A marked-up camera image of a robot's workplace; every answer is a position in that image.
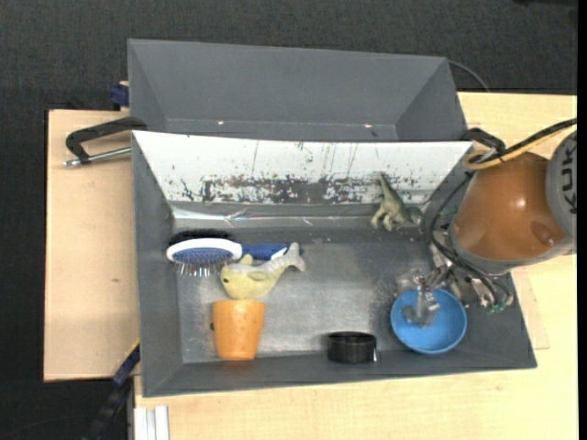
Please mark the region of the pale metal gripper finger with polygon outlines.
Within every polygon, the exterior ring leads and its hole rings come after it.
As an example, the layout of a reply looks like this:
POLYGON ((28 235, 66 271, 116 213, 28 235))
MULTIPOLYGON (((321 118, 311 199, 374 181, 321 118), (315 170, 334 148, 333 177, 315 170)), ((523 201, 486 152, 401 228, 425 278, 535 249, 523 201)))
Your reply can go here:
POLYGON ((424 292, 424 325, 432 325, 435 321, 440 304, 433 291, 424 292))
POLYGON ((415 299, 412 304, 405 304, 402 307, 402 315, 405 321, 409 324, 415 324, 419 327, 426 325, 426 279, 419 272, 415 271, 411 274, 410 284, 408 285, 411 291, 415 292, 415 299))

